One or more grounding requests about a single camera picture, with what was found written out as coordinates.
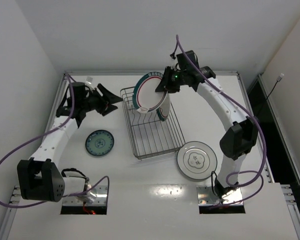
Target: rack wire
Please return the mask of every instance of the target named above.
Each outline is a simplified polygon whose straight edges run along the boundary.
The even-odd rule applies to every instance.
[[[133,155],[142,160],[178,151],[185,138],[173,105],[168,118],[161,121],[156,111],[143,114],[134,108],[133,91],[134,87],[120,91]]]

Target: wall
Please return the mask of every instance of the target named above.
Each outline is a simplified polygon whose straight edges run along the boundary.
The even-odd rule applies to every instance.
[[[16,0],[59,70],[153,70],[175,35],[201,66],[248,86],[300,16],[300,0]]]
[[[45,130],[60,79],[16,2],[0,0],[0,159]],[[18,182],[17,163],[38,144],[20,150],[0,168],[3,202],[9,202]],[[0,226],[5,212],[0,206]]]
[[[280,73],[284,79],[277,85],[270,99],[275,106],[300,170],[300,20],[263,74],[269,93]]]

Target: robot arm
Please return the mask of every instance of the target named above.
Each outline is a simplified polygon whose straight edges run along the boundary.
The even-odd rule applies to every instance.
[[[96,110],[105,116],[117,109],[112,104],[121,102],[122,98],[112,94],[101,84],[97,87],[102,96],[97,88],[91,88],[83,82],[74,82],[71,85],[74,92],[74,111],[71,119],[63,127],[49,134],[29,160],[21,160],[17,166],[21,196],[24,199],[58,202],[65,195],[86,190],[88,178],[61,175],[58,170],[61,155],[87,112]],[[51,129],[58,128],[66,121],[71,108],[72,97],[67,99],[65,95],[56,111]]]
[[[199,67],[195,53],[188,51],[186,54]],[[226,133],[219,143],[223,152],[223,160],[220,172],[215,179],[214,191],[221,198],[233,189],[226,182],[229,174],[236,173],[229,178],[229,183],[238,184],[241,165],[246,154],[257,142],[258,130],[249,116],[204,81],[182,53],[177,55],[177,60],[180,71],[173,70],[169,66],[166,67],[162,80],[155,91],[176,93],[180,91],[180,86],[188,85],[208,102],[220,118]],[[222,90],[215,73],[209,67],[203,67],[201,71],[207,79]]]

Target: teal plate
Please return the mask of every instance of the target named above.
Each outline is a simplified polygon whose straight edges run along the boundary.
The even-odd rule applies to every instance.
[[[115,139],[110,132],[97,130],[86,138],[85,149],[94,157],[102,157],[111,151],[114,144]]]

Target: plate with teal rim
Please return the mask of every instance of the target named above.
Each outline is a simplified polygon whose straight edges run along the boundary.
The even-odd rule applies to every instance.
[[[137,82],[133,90],[132,103],[138,112],[142,114],[151,113],[165,101],[168,93],[166,91],[156,92],[162,77],[161,72],[152,71]]]
[[[85,149],[94,157],[108,154],[114,147],[114,136],[106,130],[92,132],[85,140]]]
[[[160,105],[160,107],[156,110],[156,113],[158,114],[158,117],[161,121],[167,120],[170,113],[170,97],[169,94],[167,94],[164,102]]]

